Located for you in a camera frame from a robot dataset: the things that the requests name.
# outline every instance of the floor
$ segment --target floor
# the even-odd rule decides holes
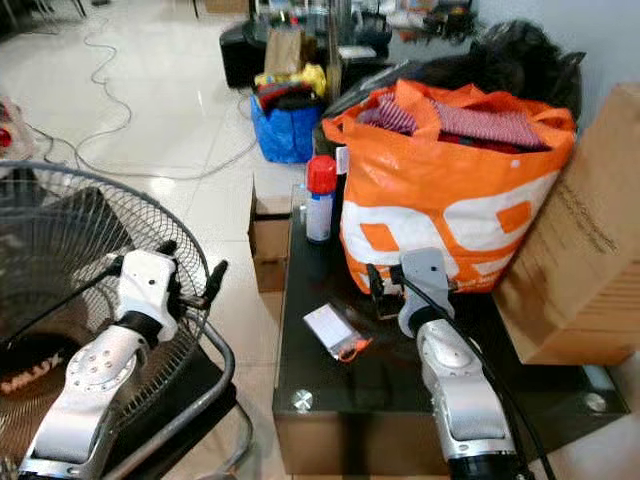
[[[97,80],[106,79],[109,91],[131,107],[131,122],[114,135],[86,143],[81,153],[92,165],[147,192],[181,218],[210,265],[229,260],[211,318],[236,353],[234,381],[256,427],[253,451],[237,478],[294,480],[284,472],[270,413],[281,296],[257,291],[247,226],[254,189],[259,211],[286,212],[291,188],[302,182],[304,170],[269,164],[253,148],[214,175],[169,178],[215,169],[254,140],[247,101],[227,88],[218,47],[220,33],[242,16],[207,15],[201,5],[202,17],[196,21],[190,0],[112,2],[95,9],[85,0],[89,18],[80,23],[68,0],[53,0],[58,35],[43,35],[53,26],[41,25],[39,33],[0,43],[2,88],[30,124],[77,145],[126,118],[124,108],[108,101],[90,81],[108,52],[87,47],[83,39],[95,32],[91,42],[117,48],[116,59]],[[42,150],[47,146],[42,138],[39,145]],[[70,149],[62,144],[50,158],[73,165]],[[164,178],[126,176],[141,172]],[[616,478],[632,478],[627,475],[640,468],[629,461],[633,451],[637,453],[640,431],[638,384],[628,380],[635,377],[638,358],[628,362],[626,370],[622,367],[619,380],[636,413],[555,452],[551,458],[559,478],[604,478],[613,471],[622,473]],[[214,469],[233,449],[238,425],[235,414],[229,415],[166,478],[189,480]],[[616,445],[615,455],[602,449],[603,444]],[[544,478],[539,469],[536,473]]]

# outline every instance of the black glass table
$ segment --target black glass table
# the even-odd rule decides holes
[[[303,214],[304,208],[294,206],[273,394],[287,472],[446,473],[414,342],[394,321],[376,320],[371,300],[349,276],[337,235],[324,246],[307,242]],[[327,302],[373,338],[350,364],[334,360],[303,321]],[[490,295],[452,295],[451,303],[464,330],[515,392],[548,451],[628,413],[604,368],[522,365]],[[528,438],[524,444],[534,458]]]

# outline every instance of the striped cloth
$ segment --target striped cloth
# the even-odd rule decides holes
[[[441,131],[478,140],[502,142],[530,150],[544,149],[546,145],[538,138],[520,112],[480,112],[467,108],[450,107],[433,101],[440,117]]]
[[[395,103],[393,93],[380,95],[378,106],[361,112],[356,121],[403,135],[413,135],[418,129],[413,117]]]

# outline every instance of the shopping bag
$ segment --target shopping bag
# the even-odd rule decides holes
[[[413,116],[412,136],[358,123],[360,113],[394,93]],[[474,111],[520,112],[546,146],[504,153],[439,140],[436,103]],[[468,85],[450,91],[400,80],[323,121],[326,137],[349,151],[340,235],[349,271],[368,292],[366,264],[388,279],[401,251],[439,248],[458,291],[488,292],[520,245],[575,141],[567,109],[485,94]]]

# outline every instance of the spray can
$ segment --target spray can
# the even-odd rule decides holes
[[[307,165],[307,239],[324,243],[331,238],[331,215],[336,195],[336,162],[329,155],[313,157]]]

